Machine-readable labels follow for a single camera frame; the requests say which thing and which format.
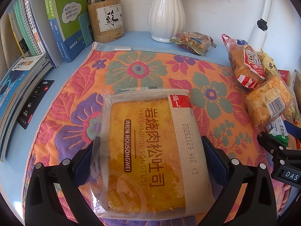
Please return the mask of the floral woven table mat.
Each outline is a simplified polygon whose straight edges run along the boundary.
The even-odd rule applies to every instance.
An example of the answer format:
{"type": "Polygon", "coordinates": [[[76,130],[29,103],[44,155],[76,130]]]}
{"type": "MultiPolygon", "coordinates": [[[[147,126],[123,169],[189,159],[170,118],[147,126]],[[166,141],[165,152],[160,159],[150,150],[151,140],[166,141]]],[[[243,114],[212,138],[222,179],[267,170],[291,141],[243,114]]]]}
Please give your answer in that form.
{"type": "MultiPolygon", "coordinates": [[[[189,90],[200,137],[206,136],[230,159],[254,167],[264,163],[271,173],[267,156],[257,140],[265,129],[258,131],[253,126],[244,101],[254,89],[243,87],[230,68],[174,53],[116,52],[94,43],[87,59],[64,84],[40,124],[27,166],[27,190],[37,163],[55,166],[64,159],[73,159],[91,142],[94,145],[105,95],[144,88],[189,90]]],[[[215,182],[209,169],[208,173],[216,201],[222,186],[215,182]]],[[[55,189],[67,218],[76,222],[60,185],[55,184],[55,189]]],[[[90,174],[79,190],[93,210],[90,174]]],[[[245,190],[243,184],[226,221],[234,219],[245,190]]],[[[113,225],[198,225],[207,213],[166,220],[97,217],[103,224],[113,225]]]]}

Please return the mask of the stack of books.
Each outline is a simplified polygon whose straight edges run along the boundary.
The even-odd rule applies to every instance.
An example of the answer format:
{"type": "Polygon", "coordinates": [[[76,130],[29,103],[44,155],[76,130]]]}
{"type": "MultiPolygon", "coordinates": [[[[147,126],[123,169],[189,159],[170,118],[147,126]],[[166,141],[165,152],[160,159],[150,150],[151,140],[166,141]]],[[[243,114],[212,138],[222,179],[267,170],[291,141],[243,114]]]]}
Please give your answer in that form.
{"type": "Polygon", "coordinates": [[[53,67],[62,63],[50,32],[46,0],[10,0],[1,15],[1,161],[30,94],[53,67]]]}

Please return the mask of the orange printed bread packet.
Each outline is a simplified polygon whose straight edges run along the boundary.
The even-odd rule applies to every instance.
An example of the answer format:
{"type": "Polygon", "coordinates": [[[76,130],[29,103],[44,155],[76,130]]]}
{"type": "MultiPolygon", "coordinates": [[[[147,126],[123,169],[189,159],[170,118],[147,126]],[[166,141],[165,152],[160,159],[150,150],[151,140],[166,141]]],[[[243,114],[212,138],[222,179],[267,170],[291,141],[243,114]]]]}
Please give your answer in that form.
{"type": "Polygon", "coordinates": [[[253,126],[262,131],[291,107],[295,97],[281,78],[275,74],[244,98],[253,126]]]}

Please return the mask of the green white snack packet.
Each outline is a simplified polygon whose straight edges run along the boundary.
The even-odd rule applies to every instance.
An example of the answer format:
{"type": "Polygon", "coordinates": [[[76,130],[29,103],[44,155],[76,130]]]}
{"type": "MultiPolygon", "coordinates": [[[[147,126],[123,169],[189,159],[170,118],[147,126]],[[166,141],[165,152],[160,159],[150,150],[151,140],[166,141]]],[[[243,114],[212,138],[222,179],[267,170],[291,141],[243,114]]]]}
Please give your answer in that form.
{"type": "Polygon", "coordinates": [[[281,142],[283,145],[288,147],[289,136],[284,125],[284,121],[281,117],[278,117],[276,120],[272,121],[265,127],[267,133],[281,142]]]}

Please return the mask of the white ribbed vase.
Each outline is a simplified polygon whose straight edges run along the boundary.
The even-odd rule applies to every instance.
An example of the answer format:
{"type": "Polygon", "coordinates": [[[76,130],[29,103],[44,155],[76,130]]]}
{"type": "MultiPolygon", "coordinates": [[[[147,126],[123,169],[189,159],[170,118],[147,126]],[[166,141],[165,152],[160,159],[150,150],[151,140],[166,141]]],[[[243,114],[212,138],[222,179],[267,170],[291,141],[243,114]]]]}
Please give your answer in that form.
{"type": "Polygon", "coordinates": [[[154,41],[170,43],[170,38],[184,30],[185,22],[181,0],[153,1],[147,23],[154,41]]]}

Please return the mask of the cartoon boy biscuit packet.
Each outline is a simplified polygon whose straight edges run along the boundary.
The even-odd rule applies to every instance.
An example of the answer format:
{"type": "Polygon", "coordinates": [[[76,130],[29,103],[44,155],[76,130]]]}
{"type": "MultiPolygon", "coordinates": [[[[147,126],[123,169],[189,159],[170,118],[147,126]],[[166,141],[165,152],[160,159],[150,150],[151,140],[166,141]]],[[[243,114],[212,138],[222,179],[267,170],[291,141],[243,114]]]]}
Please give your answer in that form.
{"type": "Polygon", "coordinates": [[[216,48],[216,44],[210,36],[198,32],[181,32],[170,38],[169,41],[200,56],[204,56],[210,49],[216,48]]]}

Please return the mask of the red wafer packet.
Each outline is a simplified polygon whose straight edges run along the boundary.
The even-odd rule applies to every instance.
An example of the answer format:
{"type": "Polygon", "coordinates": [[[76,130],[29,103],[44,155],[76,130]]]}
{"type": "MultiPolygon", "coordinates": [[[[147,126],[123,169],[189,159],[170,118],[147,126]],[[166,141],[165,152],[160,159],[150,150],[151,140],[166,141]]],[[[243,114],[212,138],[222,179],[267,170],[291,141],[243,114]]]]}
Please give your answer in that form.
{"type": "Polygon", "coordinates": [[[277,71],[280,74],[280,76],[282,77],[282,79],[284,80],[284,82],[289,86],[290,78],[291,78],[290,71],[282,70],[282,69],[279,69],[277,71]]]}

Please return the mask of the pork floss toast packet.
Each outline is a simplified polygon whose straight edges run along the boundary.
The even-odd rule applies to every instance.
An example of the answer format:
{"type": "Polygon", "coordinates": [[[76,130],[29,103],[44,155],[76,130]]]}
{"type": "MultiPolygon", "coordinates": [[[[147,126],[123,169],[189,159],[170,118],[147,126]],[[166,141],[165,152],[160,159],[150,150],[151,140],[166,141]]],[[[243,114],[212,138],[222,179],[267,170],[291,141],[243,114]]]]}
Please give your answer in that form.
{"type": "Polygon", "coordinates": [[[90,186],[102,218],[166,220],[214,204],[204,146],[187,89],[136,89],[104,97],[90,186]]]}

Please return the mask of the yellow label snack packet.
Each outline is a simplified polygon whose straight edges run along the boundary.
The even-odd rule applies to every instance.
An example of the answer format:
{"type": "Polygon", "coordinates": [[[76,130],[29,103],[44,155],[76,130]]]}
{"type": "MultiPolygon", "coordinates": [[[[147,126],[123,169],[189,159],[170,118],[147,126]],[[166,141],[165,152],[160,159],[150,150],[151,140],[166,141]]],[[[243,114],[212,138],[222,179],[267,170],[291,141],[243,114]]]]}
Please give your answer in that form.
{"type": "Polygon", "coordinates": [[[259,56],[265,71],[265,79],[269,80],[273,75],[277,73],[277,67],[274,63],[274,60],[263,50],[261,50],[259,56]]]}

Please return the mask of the white lamp post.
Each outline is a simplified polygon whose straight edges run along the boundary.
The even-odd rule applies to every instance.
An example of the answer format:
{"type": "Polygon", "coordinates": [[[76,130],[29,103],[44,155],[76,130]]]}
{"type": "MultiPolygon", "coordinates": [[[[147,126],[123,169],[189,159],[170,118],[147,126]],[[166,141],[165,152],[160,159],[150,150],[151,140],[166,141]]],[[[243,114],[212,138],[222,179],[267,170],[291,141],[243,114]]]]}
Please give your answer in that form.
{"type": "Polygon", "coordinates": [[[264,0],[260,19],[254,25],[248,41],[248,43],[252,46],[252,48],[256,52],[259,52],[263,48],[267,38],[267,30],[268,30],[267,23],[270,16],[271,5],[272,5],[272,0],[264,0]]]}

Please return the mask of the tan rice cake bar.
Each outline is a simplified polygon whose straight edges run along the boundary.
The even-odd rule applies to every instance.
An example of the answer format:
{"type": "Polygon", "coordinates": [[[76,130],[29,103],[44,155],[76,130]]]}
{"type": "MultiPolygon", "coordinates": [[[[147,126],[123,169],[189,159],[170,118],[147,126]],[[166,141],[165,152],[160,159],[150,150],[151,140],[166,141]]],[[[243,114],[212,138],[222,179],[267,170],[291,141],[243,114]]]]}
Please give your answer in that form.
{"type": "Polygon", "coordinates": [[[294,70],[293,90],[294,90],[296,99],[298,101],[300,101],[300,97],[301,97],[301,74],[296,69],[294,70]]]}

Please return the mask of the green English grammar book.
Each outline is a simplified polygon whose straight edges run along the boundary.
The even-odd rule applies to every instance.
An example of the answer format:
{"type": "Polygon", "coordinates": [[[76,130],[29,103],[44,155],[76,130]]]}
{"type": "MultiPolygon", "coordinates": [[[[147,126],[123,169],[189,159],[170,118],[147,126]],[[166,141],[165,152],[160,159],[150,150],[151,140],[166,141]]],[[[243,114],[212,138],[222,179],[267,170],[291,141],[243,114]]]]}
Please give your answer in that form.
{"type": "Polygon", "coordinates": [[[91,0],[44,0],[50,28],[65,62],[73,61],[93,40],[88,14],[91,0]]]}

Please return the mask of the red guoba crisps bag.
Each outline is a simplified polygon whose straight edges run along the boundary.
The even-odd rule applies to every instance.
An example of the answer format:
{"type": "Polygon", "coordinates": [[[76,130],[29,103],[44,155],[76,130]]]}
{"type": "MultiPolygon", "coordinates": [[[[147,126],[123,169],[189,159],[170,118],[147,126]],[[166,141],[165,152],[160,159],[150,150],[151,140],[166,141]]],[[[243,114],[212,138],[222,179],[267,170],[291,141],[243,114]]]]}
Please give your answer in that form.
{"type": "Polygon", "coordinates": [[[265,81],[265,70],[254,49],[241,39],[222,34],[236,80],[247,89],[256,89],[265,81]]]}

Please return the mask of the bamboo pen holder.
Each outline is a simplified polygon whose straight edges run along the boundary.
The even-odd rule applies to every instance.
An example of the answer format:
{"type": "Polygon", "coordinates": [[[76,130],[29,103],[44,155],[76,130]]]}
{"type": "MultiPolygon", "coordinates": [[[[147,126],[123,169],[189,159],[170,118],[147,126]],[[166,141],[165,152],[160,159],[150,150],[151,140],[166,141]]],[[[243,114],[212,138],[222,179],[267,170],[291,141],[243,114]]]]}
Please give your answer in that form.
{"type": "Polygon", "coordinates": [[[120,0],[92,3],[88,6],[88,14],[96,42],[112,42],[125,34],[120,0]]]}

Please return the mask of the blue white red snack bag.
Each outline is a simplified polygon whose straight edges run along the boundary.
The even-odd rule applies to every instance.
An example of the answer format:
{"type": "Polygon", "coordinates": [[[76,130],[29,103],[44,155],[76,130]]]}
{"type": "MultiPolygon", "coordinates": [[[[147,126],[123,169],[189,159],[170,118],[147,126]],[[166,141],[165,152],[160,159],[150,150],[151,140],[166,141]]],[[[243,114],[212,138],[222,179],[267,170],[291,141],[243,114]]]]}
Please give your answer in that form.
{"type": "Polygon", "coordinates": [[[300,128],[294,124],[284,120],[287,132],[296,139],[297,149],[300,150],[300,128]]]}

